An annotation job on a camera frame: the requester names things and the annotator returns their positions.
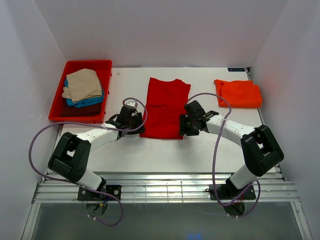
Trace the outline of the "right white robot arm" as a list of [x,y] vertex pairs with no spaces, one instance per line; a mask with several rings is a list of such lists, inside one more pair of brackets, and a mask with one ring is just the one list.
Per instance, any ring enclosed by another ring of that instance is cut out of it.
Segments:
[[201,113],[182,114],[179,134],[188,137],[198,136],[200,132],[218,135],[218,140],[225,138],[240,146],[244,158],[244,165],[227,178],[224,184],[216,187],[219,197],[237,199],[254,180],[284,159],[284,153],[268,126],[243,125],[212,110]]

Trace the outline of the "red t shirt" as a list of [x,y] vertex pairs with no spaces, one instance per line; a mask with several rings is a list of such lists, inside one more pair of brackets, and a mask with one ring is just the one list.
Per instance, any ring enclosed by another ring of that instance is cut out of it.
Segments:
[[182,140],[180,116],[186,113],[184,105],[188,101],[191,85],[180,79],[162,81],[149,79],[146,110],[143,118],[145,131],[141,138]]

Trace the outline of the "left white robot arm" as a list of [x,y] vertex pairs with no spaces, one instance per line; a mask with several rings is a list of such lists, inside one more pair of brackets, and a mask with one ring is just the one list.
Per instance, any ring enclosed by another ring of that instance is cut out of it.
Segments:
[[126,135],[143,133],[145,127],[142,123],[143,114],[140,112],[126,117],[119,114],[87,132],[65,132],[49,159],[48,168],[69,182],[88,188],[88,193],[100,200],[106,195],[106,181],[88,169],[90,153]]

